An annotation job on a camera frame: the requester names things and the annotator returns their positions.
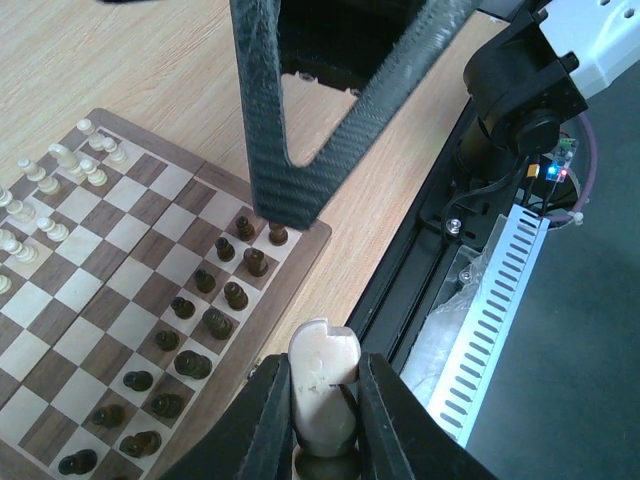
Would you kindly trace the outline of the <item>white knight chess piece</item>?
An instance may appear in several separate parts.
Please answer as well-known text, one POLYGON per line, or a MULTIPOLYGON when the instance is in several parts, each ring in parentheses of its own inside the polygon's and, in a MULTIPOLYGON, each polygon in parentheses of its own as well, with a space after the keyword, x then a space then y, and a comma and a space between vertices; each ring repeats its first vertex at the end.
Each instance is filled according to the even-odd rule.
POLYGON ((348 327, 325 318, 302 324, 289 343, 291 411, 298 444, 316 457, 337 457, 355 443, 360 343, 348 327))

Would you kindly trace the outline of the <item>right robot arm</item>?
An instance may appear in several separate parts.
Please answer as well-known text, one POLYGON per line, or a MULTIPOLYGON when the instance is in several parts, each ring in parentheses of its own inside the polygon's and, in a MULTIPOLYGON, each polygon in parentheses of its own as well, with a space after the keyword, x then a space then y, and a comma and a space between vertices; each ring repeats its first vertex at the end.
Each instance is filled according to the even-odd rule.
MULTIPOLYGON (((263 218, 306 230, 387 128, 471 15, 469 1, 429 1, 405 29, 310 164, 288 154, 277 1, 230 5, 252 197, 263 218)), ((521 12, 467 63, 478 126, 518 161, 530 131, 570 119, 639 59, 627 1, 552 1, 521 12)))

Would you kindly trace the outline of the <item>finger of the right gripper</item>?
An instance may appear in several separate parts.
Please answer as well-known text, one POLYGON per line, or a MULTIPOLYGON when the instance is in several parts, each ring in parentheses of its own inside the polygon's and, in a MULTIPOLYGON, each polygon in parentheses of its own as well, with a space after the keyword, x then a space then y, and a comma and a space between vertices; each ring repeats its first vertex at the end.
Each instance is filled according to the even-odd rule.
POLYGON ((234 1, 253 205, 306 230, 476 9, 473 1, 234 1))

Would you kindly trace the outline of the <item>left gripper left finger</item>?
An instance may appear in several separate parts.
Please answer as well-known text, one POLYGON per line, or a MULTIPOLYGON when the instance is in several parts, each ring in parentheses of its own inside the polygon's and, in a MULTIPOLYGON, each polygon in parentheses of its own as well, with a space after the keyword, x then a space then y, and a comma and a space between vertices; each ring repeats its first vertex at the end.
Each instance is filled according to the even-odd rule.
POLYGON ((293 427, 288 355, 266 357, 212 429, 164 479, 290 479, 293 427))

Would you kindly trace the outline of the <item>white rook chess piece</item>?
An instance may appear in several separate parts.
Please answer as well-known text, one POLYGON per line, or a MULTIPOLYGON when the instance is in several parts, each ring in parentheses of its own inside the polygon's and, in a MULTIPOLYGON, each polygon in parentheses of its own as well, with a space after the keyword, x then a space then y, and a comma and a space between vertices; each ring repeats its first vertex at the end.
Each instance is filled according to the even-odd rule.
POLYGON ((87 138, 89 146, 97 152, 104 150, 105 136, 98 132, 88 118, 82 118, 76 123, 76 128, 87 138))

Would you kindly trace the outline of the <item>white pawn board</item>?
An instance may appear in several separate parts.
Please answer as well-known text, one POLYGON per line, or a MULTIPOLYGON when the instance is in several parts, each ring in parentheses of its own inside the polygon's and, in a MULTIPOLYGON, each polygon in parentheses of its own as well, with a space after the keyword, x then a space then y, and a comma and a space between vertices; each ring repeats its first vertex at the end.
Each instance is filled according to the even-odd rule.
POLYGON ((36 224, 37 227, 46 234, 47 238, 53 242, 60 243, 70 234, 65 225, 57 223, 49 217, 39 218, 36 224))

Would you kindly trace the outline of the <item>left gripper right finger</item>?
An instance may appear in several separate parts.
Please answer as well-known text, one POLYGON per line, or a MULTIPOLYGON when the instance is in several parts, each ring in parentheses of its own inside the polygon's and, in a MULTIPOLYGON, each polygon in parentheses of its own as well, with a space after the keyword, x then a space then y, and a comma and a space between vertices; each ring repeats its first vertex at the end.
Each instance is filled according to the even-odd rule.
POLYGON ((493 479, 427 413, 381 354, 358 364, 357 426, 363 479, 493 479))

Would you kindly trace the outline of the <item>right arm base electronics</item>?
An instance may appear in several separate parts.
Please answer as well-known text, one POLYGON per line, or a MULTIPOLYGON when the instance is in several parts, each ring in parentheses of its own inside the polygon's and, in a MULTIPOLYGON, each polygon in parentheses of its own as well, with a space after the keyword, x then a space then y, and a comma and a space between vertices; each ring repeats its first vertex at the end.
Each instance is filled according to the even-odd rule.
POLYGON ((520 205, 538 214, 548 213, 575 191, 565 186, 570 167, 579 148, 579 140, 561 135, 557 145, 547 154, 534 155, 526 167, 521 183, 520 205))

